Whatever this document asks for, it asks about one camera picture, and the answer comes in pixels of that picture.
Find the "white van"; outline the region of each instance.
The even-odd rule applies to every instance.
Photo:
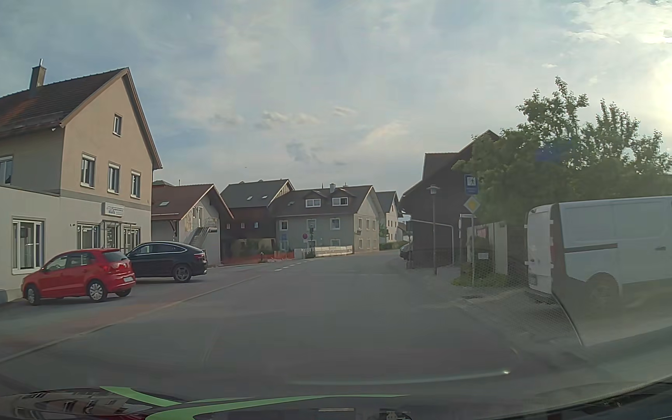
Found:
[[[672,196],[539,205],[526,228],[535,301],[597,310],[672,288]]]

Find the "street lamp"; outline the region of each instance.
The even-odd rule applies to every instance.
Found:
[[[434,275],[437,276],[437,224],[434,221],[434,197],[437,195],[440,187],[432,184],[427,189],[429,190],[429,195],[432,196],[432,269],[434,270]]]

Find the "parked car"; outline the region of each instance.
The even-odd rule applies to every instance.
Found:
[[[187,243],[155,241],[142,243],[128,253],[137,277],[172,277],[187,282],[206,274],[206,251]]]
[[[526,226],[534,301],[608,313],[672,290],[672,196],[539,205]]]
[[[23,279],[23,298],[38,305],[42,298],[87,296],[101,302],[109,293],[121,298],[136,284],[131,261],[120,250],[95,249],[56,255]]]
[[[413,249],[412,245],[413,243],[409,242],[399,249],[399,255],[401,255],[401,258],[405,259],[406,261],[411,259],[411,250]]]

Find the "car wheel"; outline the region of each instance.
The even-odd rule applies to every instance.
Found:
[[[173,279],[179,283],[191,280],[191,267],[186,264],[178,264],[173,268]]]
[[[93,280],[87,285],[87,297],[93,302],[102,302],[107,298],[107,290],[101,282]]]
[[[27,299],[28,303],[30,303],[33,306],[40,305],[40,292],[38,291],[38,288],[35,287],[34,285],[29,285],[24,290],[24,298]]]
[[[621,309],[618,284],[612,277],[595,277],[588,285],[588,309],[595,316],[610,315]]]

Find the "red car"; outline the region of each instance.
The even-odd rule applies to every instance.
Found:
[[[28,274],[21,289],[31,305],[39,304],[41,298],[78,296],[101,302],[108,293],[128,296],[136,283],[126,255],[116,249],[96,249],[56,255],[39,271]]]

